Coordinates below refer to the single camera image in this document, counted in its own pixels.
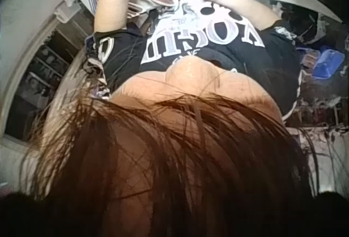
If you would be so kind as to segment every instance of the t-shirt print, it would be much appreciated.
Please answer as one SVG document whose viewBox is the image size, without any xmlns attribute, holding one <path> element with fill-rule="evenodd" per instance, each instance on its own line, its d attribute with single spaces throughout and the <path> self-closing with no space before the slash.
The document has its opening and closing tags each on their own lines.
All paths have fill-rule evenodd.
<svg viewBox="0 0 349 237">
<path fill-rule="evenodd" d="M 175 62 L 183 55 L 197 55 L 210 42 L 227 45 L 238 37 L 242 42 L 264 47 L 248 19 L 210 1 L 181 0 L 177 10 L 161 11 L 141 64 L 170 56 L 175 56 Z"/>
</svg>

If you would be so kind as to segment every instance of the shelf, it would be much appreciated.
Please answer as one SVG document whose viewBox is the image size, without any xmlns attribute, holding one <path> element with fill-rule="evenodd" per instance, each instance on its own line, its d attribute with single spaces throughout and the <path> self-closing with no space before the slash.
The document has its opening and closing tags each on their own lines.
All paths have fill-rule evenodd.
<svg viewBox="0 0 349 237">
<path fill-rule="evenodd" d="M 51 51 L 57 58 L 59 58 L 62 62 L 64 62 L 66 65 L 70 66 L 70 64 L 68 62 L 66 62 L 64 59 L 62 59 L 62 57 L 60 57 L 60 55 L 58 55 L 57 53 L 55 53 L 49 46 L 45 45 L 45 47 Z"/>
<path fill-rule="evenodd" d="M 46 87 L 53 89 L 53 87 L 48 84 L 46 81 L 44 81 L 42 78 L 40 78 L 39 76 L 37 76 L 35 73 L 33 72 L 29 72 L 30 76 L 32 76 L 33 78 L 37 79 L 38 81 L 40 81 L 42 84 L 44 84 Z"/>
<path fill-rule="evenodd" d="M 63 77 L 63 75 L 61 73 L 59 73 L 58 71 L 56 71 L 55 69 L 53 69 L 50 65 L 48 65 L 46 62 L 44 62 L 41 58 L 39 57 L 34 57 L 36 60 L 38 60 L 41 64 L 43 64 L 44 66 L 46 66 L 47 68 L 49 68 L 53 73 L 55 73 L 56 75 L 58 75 L 59 77 Z"/>
</svg>

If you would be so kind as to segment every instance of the black fabric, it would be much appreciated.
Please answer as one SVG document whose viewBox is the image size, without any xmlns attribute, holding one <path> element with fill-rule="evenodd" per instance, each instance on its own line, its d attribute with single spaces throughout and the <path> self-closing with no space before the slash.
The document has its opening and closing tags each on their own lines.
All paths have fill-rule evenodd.
<svg viewBox="0 0 349 237">
<path fill-rule="evenodd" d="M 201 9 L 200 16 L 212 13 L 209 8 Z M 165 45 L 164 37 L 156 40 L 156 46 L 161 58 L 155 61 L 143 63 L 142 58 L 147 52 L 148 57 L 154 56 L 154 44 L 147 49 L 147 39 L 143 37 L 134 27 L 110 33 L 97 33 L 96 43 L 106 37 L 113 38 L 112 51 L 104 64 L 105 75 L 111 91 L 117 89 L 125 80 L 139 72 L 149 70 L 166 71 L 181 56 L 195 55 L 204 60 L 218 61 L 221 68 L 234 70 L 246 74 L 256 80 L 276 101 L 283 116 L 287 115 L 293 108 L 299 89 L 300 61 L 292 42 L 292 34 L 288 31 L 289 25 L 285 21 L 277 21 L 272 27 L 263 31 L 247 34 L 249 43 L 242 41 L 246 39 L 248 30 L 242 17 L 230 12 L 229 16 L 237 20 L 238 35 L 227 45 L 218 45 L 209 41 L 207 45 L 192 50 L 186 50 L 186 46 L 198 45 L 198 37 L 191 34 L 192 39 L 179 38 L 179 32 L 174 33 L 176 48 L 181 50 L 180 54 L 165 56 L 168 47 Z M 223 23 L 214 25 L 215 34 L 219 38 L 226 38 L 228 31 Z"/>
<path fill-rule="evenodd" d="M 95 33 L 97 50 L 99 49 L 99 41 L 106 37 L 115 40 L 114 48 L 108 60 L 103 64 L 108 87 L 113 92 L 127 79 L 139 72 L 147 38 L 143 37 L 138 28 L 131 23 L 128 24 L 127 30 Z"/>
</svg>

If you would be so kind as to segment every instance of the white wall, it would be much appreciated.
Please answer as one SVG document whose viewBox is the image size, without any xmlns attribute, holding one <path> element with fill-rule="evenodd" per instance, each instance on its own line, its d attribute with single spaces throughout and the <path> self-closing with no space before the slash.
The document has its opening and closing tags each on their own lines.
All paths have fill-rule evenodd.
<svg viewBox="0 0 349 237">
<path fill-rule="evenodd" d="M 25 157 L 28 147 L 16 139 L 2 138 L 0 148 L 0 183 L 7 182 L 12 191 L 18 191 L 20 186 L 20 166 Z M 26 170 L 30 167 L 32 172 L 37 163 L 35 157 L 28 156 L 23 165 Z"/>
</svg>

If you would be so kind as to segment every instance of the brown hair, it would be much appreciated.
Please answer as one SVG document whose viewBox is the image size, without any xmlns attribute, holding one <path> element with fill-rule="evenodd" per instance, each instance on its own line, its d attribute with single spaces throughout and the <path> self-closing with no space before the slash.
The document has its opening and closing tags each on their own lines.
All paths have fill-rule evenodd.
<svg viewBox="0 0 349 237">
<path fill-rule="evenodd" d="M 151 110 L 98 99 L 74 105 L 45 134 L 30 180 L 43 236 L 289 236 L 301 229 L 312 200 L 308 160 L 262 112 L 217 95 L 184 95 Z M 180 127 L 164 112 L 179 114 Z"/>
</svg>

